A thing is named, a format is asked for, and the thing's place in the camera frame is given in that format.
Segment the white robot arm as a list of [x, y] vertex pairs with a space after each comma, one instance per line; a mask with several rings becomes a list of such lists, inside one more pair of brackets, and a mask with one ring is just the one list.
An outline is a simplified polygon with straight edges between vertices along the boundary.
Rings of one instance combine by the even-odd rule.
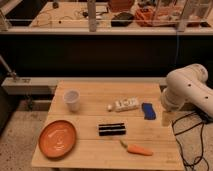
[[162, 125], [169, 126], [186, 102], [195, 105], [202, 117], [213, 121], [213, 89], [206, 85], [208, 71], [201, 64], [175, 69], [166, 76], [167, 87], [160, 96], [164, 108]]

